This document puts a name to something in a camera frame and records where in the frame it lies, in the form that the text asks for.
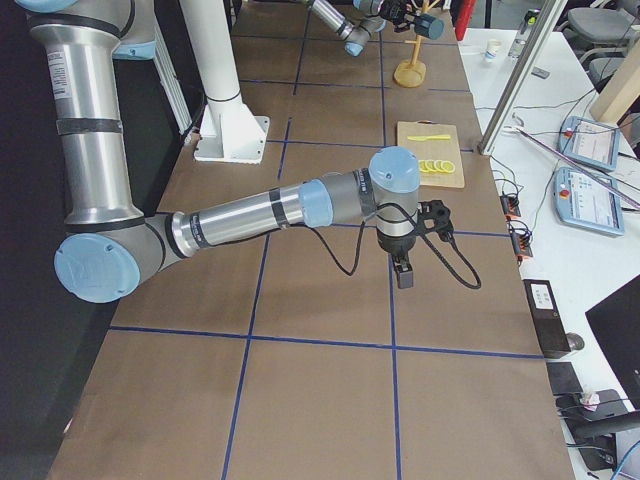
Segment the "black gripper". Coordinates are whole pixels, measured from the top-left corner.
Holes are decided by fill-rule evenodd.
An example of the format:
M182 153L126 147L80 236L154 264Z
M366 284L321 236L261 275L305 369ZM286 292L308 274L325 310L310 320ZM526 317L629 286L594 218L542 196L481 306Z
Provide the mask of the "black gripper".
M415 246L415 235L409 233L396 237L378 230L377 240L379 246L391 256L394 262L397 287L399 289L412 288L414 286L414 274L409 260L409 252Z
M395 33L408 31L413 20L420 15L420 4L410 0L384 0L380 6L380 17L389 21Z

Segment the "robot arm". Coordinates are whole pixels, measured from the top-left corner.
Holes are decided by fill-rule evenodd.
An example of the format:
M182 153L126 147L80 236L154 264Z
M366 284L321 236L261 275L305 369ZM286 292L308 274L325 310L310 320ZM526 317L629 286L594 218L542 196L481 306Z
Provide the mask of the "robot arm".
M387 23L392 24L396 33L404 32L423 11L423 1L353 1L353 6L362 14L355 24L329 1L308 0L301 4L344 42L345 51L353 57L359 56L373 34L383 30Z
M109 303L197 252L288 228L319 232L350 219L374 220L397 282L413 284L409 250L423 212L420 173L409 150L391 146L370 164L183 213L159 210L166 168L130 176L120 115L118 60L144 60L157 74L184 134L198 131L202 159L257 164L270 121L242 98L222 1L178 5L201 80L193 112L174 78L150 1L24 1L30 35L45 49L65 177L66 237L54 254L59 282L76 297Z

